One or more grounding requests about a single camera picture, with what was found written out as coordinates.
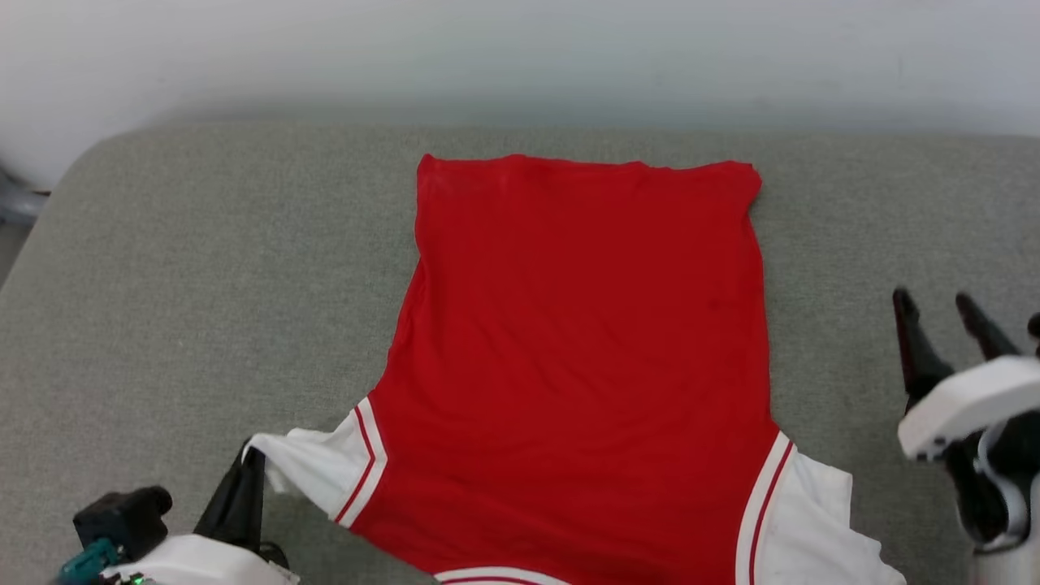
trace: couch cushion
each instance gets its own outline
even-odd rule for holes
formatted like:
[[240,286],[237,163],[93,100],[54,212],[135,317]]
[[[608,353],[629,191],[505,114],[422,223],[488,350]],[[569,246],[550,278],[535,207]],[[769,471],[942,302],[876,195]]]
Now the couch cushion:
[[[229,124],[106,141],[54,192],[0,290],[0,581],[76,553],[72,516],[162,484],[191,529],[251,433],[332,429],[372,387],[416,262],[422,156],[513,152],[755,164],[774,417],[854,474],[853,527],[910,583],[964,580],[953,487],[905,461],[890,295],[938,349],[980,360],[954,294],[1028,345],[1040,310],[1040,142],[568,129]],[[308,583],[427,583],[304,501],[265,538]]]

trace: red stripe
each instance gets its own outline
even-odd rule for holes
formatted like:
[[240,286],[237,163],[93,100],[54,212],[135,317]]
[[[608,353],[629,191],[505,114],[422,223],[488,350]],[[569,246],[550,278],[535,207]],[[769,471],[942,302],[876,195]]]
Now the red stripe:
[[346,504],[343,504],[343,509],[339,511],[336,516],[336,524],[343,519],[343,514],[346,513],[346,509],[354,504],[354,501],[358,499],[358,493],[361,492],[361,486],[365,485],[365,480],[368,479],[368,473],[372,470],[372,465],[375,464],[375,453],[372,452],[372,443],[368,442],[368,433],[365,432],[365,422],[361,418],[361,409],[357,406],[354,407],[354,413],[358,416],[358,428],[361,429],[361,438],[365,440],[365,449],[368,450],[368,465],[365,465],[365,473],[361,474],[361,480],[358,481],[358,485],[354,487],[354,492],[346,500]]
[[447,581],[441,581],[441,584],[449,585],[450,583],[475,583],[477,581],[494,581],[495,583],[519,583],[520,585],[536,585],[530,581],[525,581],[523,579],[516,579],[514,577],[463,577],[461,579],[448,579]]
[[783,452],[783,457],[780,458],[780,464],[777,465],[777,470],[773,473],[773,481],[770,483],[770,490],[765,492],[765,501],[762,503],[762,509],[758,510],[758,523],[755,524],[755,538],[751,541],[751,566],[748,569],[748,582],[750,585],[755,585],[755,550],[758,549],[758,533],[762,530],[762,523],[765,522],[765,510],[770,507],[773,490],[776,489],[777,482],[780,480],[780,473],[783,472],[783,465],[787,462],[787,456],[790,455],[792,447],[795,447],[795,443],[788,440],[787,449]]

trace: white sleeve fabric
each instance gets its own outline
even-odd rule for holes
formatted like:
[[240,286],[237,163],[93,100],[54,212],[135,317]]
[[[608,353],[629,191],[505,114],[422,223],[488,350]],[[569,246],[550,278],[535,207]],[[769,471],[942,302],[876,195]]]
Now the white sleeve fabric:
[[881,543],[852,530],[852,476],[794,453],[766,515],[761,585],[906,585]]
[[365,398],[331,433],[293,429],[285,436],[253,435],[267,481],[279,493],[302,493],[346,528],[368,504],[386,468],[386,451]]

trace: basketball jersey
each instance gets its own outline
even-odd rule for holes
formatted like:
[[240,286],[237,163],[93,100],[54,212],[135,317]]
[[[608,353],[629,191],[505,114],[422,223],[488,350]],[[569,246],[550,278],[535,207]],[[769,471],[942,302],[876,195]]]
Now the basketball jersey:
[[427,155],[384,376],[333,433],[256,435],[271,483],[442,583],[776,582],[807,527],[902,583],[770,416],[759,186]]

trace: white stripe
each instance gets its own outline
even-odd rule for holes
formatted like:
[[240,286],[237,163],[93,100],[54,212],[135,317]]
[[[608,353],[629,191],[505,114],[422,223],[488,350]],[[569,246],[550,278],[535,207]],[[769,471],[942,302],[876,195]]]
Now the white stripe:
[[372,454],[375,457],[372,468],[368,472],[368,477],[365,478],[365,483],[361,484],[358,497],[354,499],[350,507],[346,509],[343,517],[339,520],[340,526],[346,528],[350,528],[354,520],[358,519],[358,515],[361,514],[361,510],[364,510],[368,501],[371,500],[372,493],[375,492],[375,486],[379,485],[380,478],[383,477],[383,470],[387,466],[387,452],[383,448],[383,437],[375,424],[375,414],[372,412],[372,404],[368,402],[368,397],[358,403],[358,412],[361,414],[361,421],[365,424],[365,435],[368,437],[368,444],[372,448]]
[[453,579],[485,579],[486,581],[467,581],[466,585],[476,585],[477,583],[494,583],[500,585],[501,578],[519,579],[536,585],[568,585],[566,581],[561,581],[542,573],[513,568],[509,566],[476,566],[473,568],[457,568],[445,570],[434,575],[438,581],[451,581]]
[[[748,503],[744,508],[744,517],[740,518],[740,532],[736,538],[736,585],[749,585],[751,583],[751,546],[755,540],[755,527],[758,525],[758,515],[762,510],[762,506],[769,506],[765,497],[769,494],[770,484],[773,483],[773,477],[777,473],[777,467],[780,465],[780,461],[783,459],[783,454],[787,451],[788,444],[790,444],[790,439],[787,438],[787,435],[783,434],[783,432],[777,432],[777,438],[773,441],[773,449],[770,450],[770,454],[765,458],[765,463],[762,464],[761,470],[758,472],[755,487],[751,490],[751,495],[748,498]],[[788,460],[795,456],[795,453],[796,448],[791,446],[790,455],[787,456]],[[777,480],[777,488],[775,489],[779,489],[781,481],[783,481],[782,477]],[[766,509],[766,517],[762,520],[762,535],[759,536],[758,552],[762,550],[761,538],[768,526],[769,510]]]

